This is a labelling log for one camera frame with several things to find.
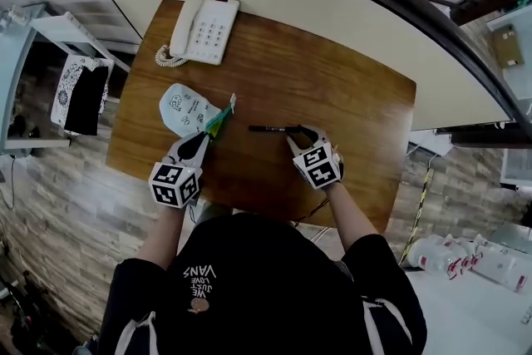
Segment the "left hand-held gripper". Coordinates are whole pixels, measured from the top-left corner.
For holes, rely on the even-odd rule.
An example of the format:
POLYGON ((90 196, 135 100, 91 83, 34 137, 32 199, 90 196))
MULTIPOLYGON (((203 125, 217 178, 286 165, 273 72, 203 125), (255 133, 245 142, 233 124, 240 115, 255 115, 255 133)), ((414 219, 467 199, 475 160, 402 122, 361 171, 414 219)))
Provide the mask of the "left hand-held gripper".
POLYGON ((209 142, 206 132, 189 134, 175 142, 161 162, 155 163, 149 186, 157 204, 173 208, 195 205, 201 191, 201 166, 209 142))

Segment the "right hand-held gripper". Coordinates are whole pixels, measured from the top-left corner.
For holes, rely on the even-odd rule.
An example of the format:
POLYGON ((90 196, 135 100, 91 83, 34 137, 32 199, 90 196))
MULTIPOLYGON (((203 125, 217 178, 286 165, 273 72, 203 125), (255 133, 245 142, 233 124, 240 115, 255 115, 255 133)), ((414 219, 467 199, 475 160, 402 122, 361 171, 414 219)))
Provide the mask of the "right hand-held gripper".
POLYGON ((294 157, 293 163, 302 177, 315 190, 341 181, 343 178, 343 162, 340 155, 328 142, 326 132, 311 125, 299 125, 298 129, 313 144, 324 143, 308 150, 307 148, 302 148, 293 135, 286 135, 288 146, 294 157))

